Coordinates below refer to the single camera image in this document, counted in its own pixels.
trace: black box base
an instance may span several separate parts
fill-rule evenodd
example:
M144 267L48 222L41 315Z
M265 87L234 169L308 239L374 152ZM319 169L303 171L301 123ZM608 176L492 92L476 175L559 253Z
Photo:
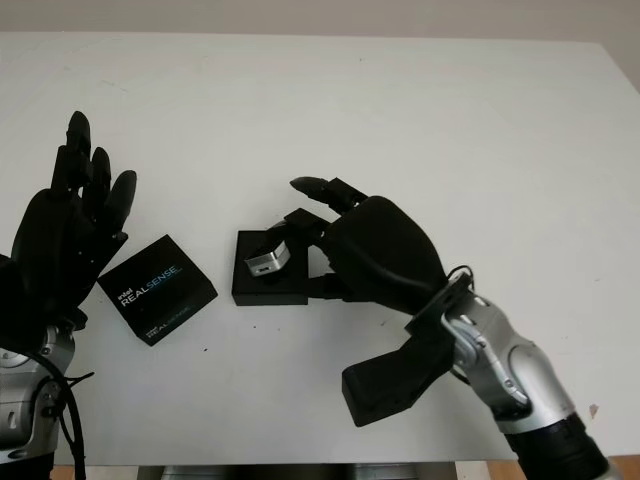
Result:
M244 262L265 240L264 230L238 232L231 294L239 307L308 305L303 289L309 278L308 249L287 240L291 258L279 272L253 277Z

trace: robot finger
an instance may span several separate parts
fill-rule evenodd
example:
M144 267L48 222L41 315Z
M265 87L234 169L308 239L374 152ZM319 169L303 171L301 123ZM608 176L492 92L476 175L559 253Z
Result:
M58 148L50 194L53 199L67 199L91 180L91 131L89 120L75 112L69 121L67 143Z
M93 166L93 177L82 192L82 210L87 218L92 223L95 223L96 218L102 212L111 188L109 155L102 147L96 148L91 164Z
M340 215L357 207L367 196L343 182L339 178L327 181L316 177L299 177L290 182L291 186L310 199L325 203Z
M98 217L98 228L105 230L109 234L122 231L124 222L131 212L131 205L136 194L136 172L127 170L113 183L113 188L102 213Z

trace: robotic hand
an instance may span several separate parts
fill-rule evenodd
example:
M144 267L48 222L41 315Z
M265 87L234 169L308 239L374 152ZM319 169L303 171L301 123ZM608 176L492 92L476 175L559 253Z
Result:
M372 301L413 316L411 338L399 350L344 370L356 425L411 407L451 370L491 409L527 478L621 478L587 435L547 357L475 293L468 267L447 276L429 238L386 198L367 197L337 178L291 185L342 216L329 223L302 209L287 215L245 259L250 273L277 274L289 246L316 245L335 273L309 279L306 295Z
M133 171L111 187L107 153L96 148L92 160L90 153L89 122L75 112L51 187L29 203L11 258L0 255L1 478L49 478L59 424L76 478L85 478L77 406L63 373L75 349L73 332L87 320L78 306L127 240L122 227L136 187ZM66 405L73 441L62 420Z

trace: white wall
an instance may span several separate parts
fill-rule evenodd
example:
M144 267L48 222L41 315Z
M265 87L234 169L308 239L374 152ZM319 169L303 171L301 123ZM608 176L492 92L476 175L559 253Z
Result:
M638 0L0 1L0 31L59 30L599 42L640 89Z

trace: black box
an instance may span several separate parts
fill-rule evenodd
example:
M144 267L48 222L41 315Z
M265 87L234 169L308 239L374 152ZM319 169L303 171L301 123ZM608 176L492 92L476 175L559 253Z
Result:
M287 240L291 258L280 271L253 277L244 262L266 238L264 230L238 232L236 260L233 266L231 295L239 307L258 305L307 305L309 297L304 286L309 277L309 251Z
M148 345L158 343L218 296L169 235L105 273L98 283Z

